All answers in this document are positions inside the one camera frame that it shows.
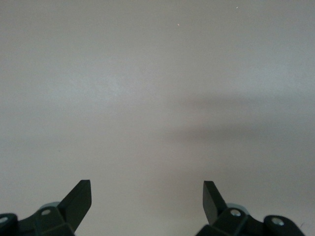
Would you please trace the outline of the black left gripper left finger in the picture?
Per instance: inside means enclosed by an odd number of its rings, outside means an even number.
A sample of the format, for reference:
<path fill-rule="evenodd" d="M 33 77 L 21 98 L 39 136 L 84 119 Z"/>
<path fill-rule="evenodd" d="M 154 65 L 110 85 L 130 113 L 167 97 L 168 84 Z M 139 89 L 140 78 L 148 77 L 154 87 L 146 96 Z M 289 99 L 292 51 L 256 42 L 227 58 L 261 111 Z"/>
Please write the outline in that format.
<path fill-rule="evenodd" d="M 19 220 L 14 213 L 0 215 L 2 236 L 74 236 L 92 205 L 91 181 L 81 180 L 60 202 L 43 205 Z"/>

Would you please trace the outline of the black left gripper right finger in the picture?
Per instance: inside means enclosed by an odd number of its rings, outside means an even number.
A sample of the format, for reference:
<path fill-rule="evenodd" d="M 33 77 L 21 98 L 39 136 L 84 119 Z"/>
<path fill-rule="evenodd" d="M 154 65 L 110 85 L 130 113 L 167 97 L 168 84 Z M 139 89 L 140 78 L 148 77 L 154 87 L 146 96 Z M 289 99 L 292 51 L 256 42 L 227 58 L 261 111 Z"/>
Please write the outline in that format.
<path fill-rule="evenodd" d="M 208 220 L 198 236 L 303 236 L 290 219 L 268 215 L 262 222 L 242 206 L 228 205 L 213 181 L 203 182 L 203 209 Z"/>

